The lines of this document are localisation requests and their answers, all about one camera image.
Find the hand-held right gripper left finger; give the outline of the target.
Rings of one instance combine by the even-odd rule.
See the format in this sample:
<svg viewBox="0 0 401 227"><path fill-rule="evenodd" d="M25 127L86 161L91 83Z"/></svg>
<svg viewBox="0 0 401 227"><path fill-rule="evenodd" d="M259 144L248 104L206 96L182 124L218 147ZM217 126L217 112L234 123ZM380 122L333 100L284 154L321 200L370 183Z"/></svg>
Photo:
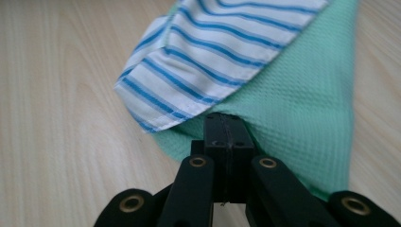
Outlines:
<svg viewBox="0 0 401 227"><path fill-rule="evenodd" d="M205 155L215 164L214 171L214 201L228 202L226 189L226 151L227 135L223 127L221 113L210 113L203 123L203 139L191 142L191 155Z"/></svg>

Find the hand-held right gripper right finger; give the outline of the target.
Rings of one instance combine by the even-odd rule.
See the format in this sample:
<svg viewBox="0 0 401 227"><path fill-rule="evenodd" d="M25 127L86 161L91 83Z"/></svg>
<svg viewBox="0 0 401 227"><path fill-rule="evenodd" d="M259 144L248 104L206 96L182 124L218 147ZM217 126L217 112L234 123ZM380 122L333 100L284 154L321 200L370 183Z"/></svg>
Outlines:
<svg viewBox="0 0 401 227"><path fill-rule="evenodd" d="M227 117L228 133L228 201L244 203L247 197L251 160L255 146L243 120L235 115Z"/></svg>

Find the mint green knit garment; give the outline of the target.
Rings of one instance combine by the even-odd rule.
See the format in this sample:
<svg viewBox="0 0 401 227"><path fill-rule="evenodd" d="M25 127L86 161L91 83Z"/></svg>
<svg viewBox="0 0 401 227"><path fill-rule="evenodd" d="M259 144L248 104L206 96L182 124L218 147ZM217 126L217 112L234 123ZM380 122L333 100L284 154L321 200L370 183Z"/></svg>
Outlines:
<svg viewBox="0 0 401 227"><path fill-rule="evenodd" d="M330 0L273 61L216 106L152 133L167 155L185 158L211 113L242 118L259 148L327 198L348 185L353 135L357 0Z"/></svg>

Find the white blue striped cloth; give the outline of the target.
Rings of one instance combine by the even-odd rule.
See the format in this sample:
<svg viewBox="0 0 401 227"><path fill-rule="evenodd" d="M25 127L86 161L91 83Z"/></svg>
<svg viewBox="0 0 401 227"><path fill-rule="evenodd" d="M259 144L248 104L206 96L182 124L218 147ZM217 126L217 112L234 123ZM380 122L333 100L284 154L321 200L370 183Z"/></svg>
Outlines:
<svg viewBox="0 0 401 227"><path fill-rule="evenodd" d="M273 61L330 0L177 0L153 21L114 89L149 133L216 106Z"/></svg>

